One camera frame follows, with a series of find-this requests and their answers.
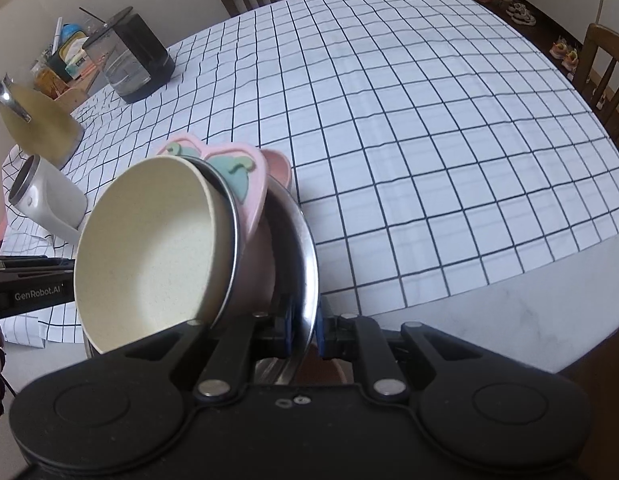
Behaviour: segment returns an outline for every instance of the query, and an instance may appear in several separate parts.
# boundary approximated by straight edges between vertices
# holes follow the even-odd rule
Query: grid pattern
[[[619,232],[619,156],[602,126],[472,0],[285,0],[169,50],[174,78],[147,100],[107,87],[75,111],[86,129],[64,171],[88,211],[185,131],[281,150],[337,313],[457,294]],[[4,165],[6,193],[22,160],[16,148]],[[9,215],[12,253],[74,256]],[[39,329],[82,337],[73,305],[41,313]]]

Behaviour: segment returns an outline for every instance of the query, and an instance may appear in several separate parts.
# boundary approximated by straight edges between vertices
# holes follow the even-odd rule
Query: gold carafe
[[[8,75],[0,81],[0,115],[25,153],[46,158],[59,170],[83,139],[83,127],[56,102]]]

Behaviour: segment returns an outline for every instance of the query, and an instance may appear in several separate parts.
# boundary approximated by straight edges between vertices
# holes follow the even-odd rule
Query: white marble tabletop
[[[86,131],[64,172],[89,210],[177,134],[249,142],[289,156],[337,313],[421,320],[548,370],[619,325],[616,149],[478,3],[285,0],[169,50],[176,73],[147,100],[107,87],[75,111]],[[22,160],[6,161],[6,192]],[[74,256],[9,215],[7,251]],[[4,327],[34,344],[82,338],[73,304]]]

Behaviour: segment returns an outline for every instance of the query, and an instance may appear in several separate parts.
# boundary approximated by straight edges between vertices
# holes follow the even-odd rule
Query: checkered tablecloth
[[[170,49],[174,78],[75,117],[89,198],[185,131],[281,150],[336,312],[373,316],[494,283],[619,232],[619,156],[570,83],[472,0],[286,0]],[[8,192],[24,157],[4,165]],[[5,253],[75,248],[10,208]],[[82,341],[73,304],[6,337]]]

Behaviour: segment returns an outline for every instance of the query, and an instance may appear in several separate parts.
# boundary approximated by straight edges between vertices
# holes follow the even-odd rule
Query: white cup
[[[77,227],[87,211],[87,197],[53,164],[32,155],[20,168],[9,202],[54,236],[76,245]]]

